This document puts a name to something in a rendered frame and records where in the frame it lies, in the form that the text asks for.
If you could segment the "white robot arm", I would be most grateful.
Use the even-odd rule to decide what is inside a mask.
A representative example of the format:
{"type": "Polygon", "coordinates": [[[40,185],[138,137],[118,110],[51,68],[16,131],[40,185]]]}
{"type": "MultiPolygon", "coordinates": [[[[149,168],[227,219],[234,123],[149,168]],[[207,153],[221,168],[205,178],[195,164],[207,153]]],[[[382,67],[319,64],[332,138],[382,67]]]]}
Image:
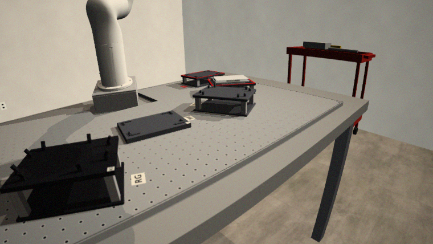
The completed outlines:
{"type": "Polygon", "coordinates": [[[133,82],[127,76],[119,19],[131,11],[133,0],[87,0],[86,12],[95,44],[101,91],[118,91],[133,82]]]}

